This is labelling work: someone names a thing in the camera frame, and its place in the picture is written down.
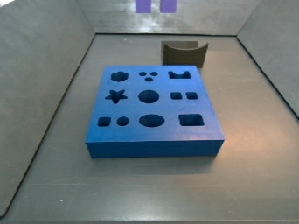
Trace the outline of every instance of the rectangular hole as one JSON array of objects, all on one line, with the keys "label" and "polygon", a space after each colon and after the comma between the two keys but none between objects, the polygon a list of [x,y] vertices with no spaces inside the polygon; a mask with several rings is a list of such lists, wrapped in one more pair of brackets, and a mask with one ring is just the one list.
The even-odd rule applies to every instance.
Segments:
[{"label": "rectangular hole", "polygon": [[205,121],[201,114],[179,115],[182,126],[203,126]]},{"label": "rectangular hole", "polygon": [[107,127],[111,123],[111,117],[104,117],[102,116],[99,119],[98,119],[98,126],[99,127]]},{"label": "rectangular hole", "polygon": [[172,92],[172,93],[171,93],[171,98],[172,98],[174,100],[180,100],[180,99],[183,98],[183,94],[179,93],[179,92]]},{"label": "rectangular hole", "polygon": [[189,100],[198,100],[199,99],[199,96],[195,92],[189,92],[189,93],[186,93],[186,95],[187,95]]}]

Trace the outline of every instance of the gray wall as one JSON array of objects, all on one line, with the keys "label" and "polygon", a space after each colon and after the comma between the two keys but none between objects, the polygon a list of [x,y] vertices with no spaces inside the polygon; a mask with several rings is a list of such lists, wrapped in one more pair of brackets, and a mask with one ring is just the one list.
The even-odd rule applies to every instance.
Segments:
[{"label": "gray wall", "polygon": [[263,1],[238,38],[299,116],[299,1]]},{"label": "gray wall", "polygon": [[0,8],[0,216],[94,35],[75,0]]},{"label": "gray wall", "polygon": [[135,0],[79,0],[96,33],[238,35],[261,0],[178,0],[174,14],[135,13]]}]

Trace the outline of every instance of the star-shaped hole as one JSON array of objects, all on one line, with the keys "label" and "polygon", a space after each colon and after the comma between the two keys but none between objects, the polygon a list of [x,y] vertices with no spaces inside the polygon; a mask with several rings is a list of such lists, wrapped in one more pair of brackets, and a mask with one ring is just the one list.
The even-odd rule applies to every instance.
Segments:
[{"label": "star-shaped hole", "polygon": [[106,99],[112,100],[112,102],[118,104],[120,100],[127,99],[127,96],[124,96],[124,92],[124,89],[120,91],[110,90],[110,96],[107,96]]}]

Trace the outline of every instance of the foam block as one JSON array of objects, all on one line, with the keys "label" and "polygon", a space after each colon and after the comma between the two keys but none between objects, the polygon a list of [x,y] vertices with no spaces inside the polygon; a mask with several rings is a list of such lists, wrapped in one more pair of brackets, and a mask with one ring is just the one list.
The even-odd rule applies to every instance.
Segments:
[{"label": "foam block", "polygon": [[225,142],[197,66],[108,66],[90,119],[94,158],[215,156]]}]

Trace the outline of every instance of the purple marker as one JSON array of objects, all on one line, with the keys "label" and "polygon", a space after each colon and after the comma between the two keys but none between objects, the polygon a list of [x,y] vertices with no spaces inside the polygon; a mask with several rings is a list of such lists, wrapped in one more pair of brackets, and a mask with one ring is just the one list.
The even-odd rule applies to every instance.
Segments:
[{"label": "purple marker", "polygon": [[152,0],[135,0],[135,13],[152,12]]},{"label": "purple marker", "polygon": [[176,0],[160,0],[160,12],[175,13],[176,12]]}]

